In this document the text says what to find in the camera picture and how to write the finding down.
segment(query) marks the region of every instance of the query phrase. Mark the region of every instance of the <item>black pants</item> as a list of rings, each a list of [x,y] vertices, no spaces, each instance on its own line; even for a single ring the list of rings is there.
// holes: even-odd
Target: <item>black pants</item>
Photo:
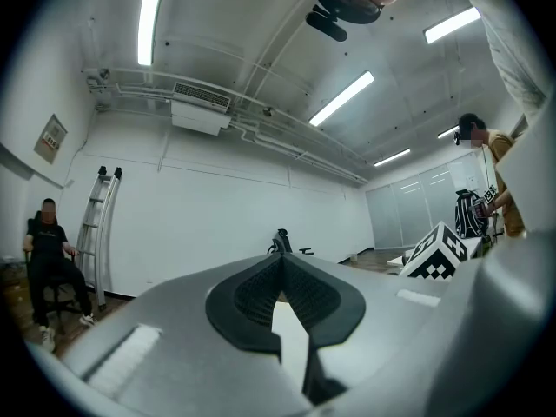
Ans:
[[[31,303],[35,313],[33,318],[40,326],[48,327],[46,318],[46,301],[44,300],[44,288],[48,285],[48,279],[52,275],[60,275],[68,280],[76,291],[77,300],[81,305],[81,311],[90,315],[91,306],[85,278],[73,262],[62,255],[40,254],[33,255],[27,267],[27,278],[29,279],[29,291]]]

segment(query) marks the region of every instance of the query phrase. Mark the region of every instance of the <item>air conditioner unit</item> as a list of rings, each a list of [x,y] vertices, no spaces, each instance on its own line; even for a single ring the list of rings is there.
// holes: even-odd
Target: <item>air conditioner unit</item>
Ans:
[[[220,111],[221,113],[228,111],[231,102],[229,97],[179,82],[174,85],[174,99]]]
[[[171,101],[172,125],[184,129],[201,131],[208,135],[218,136],[220,129],[226,129],[231,119],[216,113],[212,109],[197,107],[189,103]]]

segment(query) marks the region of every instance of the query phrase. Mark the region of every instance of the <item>yellow shirt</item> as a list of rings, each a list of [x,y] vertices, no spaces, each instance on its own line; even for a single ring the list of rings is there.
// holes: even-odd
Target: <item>yellow shirt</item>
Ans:
[[[488,137],[488,148],[494,159],[494,167],[504,157],[508,150],[515,144],[514,139],[498,130],[490,130]],[[498,193],[502,194],[506,191],[506,184],[496,171],[496,183],[498,185]],[[504,216],[504,225],[506,226],[506,234],[511,237],[519,236],[525,230],[521,214],[518,211],[513,199],[502,208]]]

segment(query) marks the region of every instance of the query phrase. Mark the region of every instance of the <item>hand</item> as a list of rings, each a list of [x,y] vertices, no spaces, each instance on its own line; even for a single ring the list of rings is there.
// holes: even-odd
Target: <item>hand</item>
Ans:
[[[490,204],[487,204],[487,206],[486,206],[486,211],[487,211],[487,212],[486,212],[486,216],[487,216],[487,217],[493,215],[493,213],[496,211],[496,206],[494,205],[494,202],[492,202],[492,203],[490,203]]]
[[[79,255],[79,250],[77,250],[75,247],[70,247],[68,248],[68,250],[66,250],[68,255],[71,256],[78,256]]]

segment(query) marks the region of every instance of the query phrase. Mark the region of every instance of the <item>sneaker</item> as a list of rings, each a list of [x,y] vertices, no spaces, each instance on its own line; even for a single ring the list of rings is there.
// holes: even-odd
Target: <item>sneaker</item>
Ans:
[[[81,315],[81,318],[79,319],[79,322],[81,324],[84,324],[85,326],[89,326],[90,328],[92,328],[98,323],[98,320],[96,319],[96,317],[93,314],[87,315],[87,316],[85,316],[83,314],[83,315]]]
[[[49,352],[54,352],[56,347],[56,343],[54,342],[54,329],[46,328],[45,326],[41,326],[41,338],[43,339],[43,348],[45,348]]]

